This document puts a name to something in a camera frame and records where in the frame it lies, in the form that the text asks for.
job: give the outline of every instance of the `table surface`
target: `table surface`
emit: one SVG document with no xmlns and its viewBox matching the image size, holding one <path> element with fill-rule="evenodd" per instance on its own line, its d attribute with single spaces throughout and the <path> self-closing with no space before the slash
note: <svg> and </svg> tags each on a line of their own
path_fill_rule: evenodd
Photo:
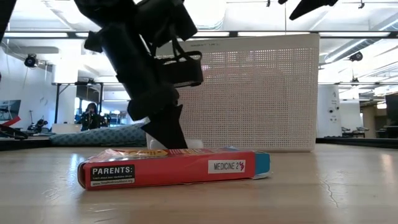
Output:
<svg viewBox="0 0 398 224">
<path fill-rule="evenodd" d="M 87 192 L 76 167 L 102 150 L 0 152 L 0 223 L 398 222 L 392 149 L 319 144 L 272 153 L 268 179 Z"/>
</svg>

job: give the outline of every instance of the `red box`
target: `red box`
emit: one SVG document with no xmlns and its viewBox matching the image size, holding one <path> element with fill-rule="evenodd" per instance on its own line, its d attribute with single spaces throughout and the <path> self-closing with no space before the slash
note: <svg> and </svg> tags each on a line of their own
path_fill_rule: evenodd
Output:
<svg viewBox="0 0 398 224">
<path fill-rule="evenodd" d="M 87 190 L 101 190 L 250 179 L 268 173 L 269 155 L 264 152 L 107 149 L 79 165 L 78 181 Z"/>
</svg>

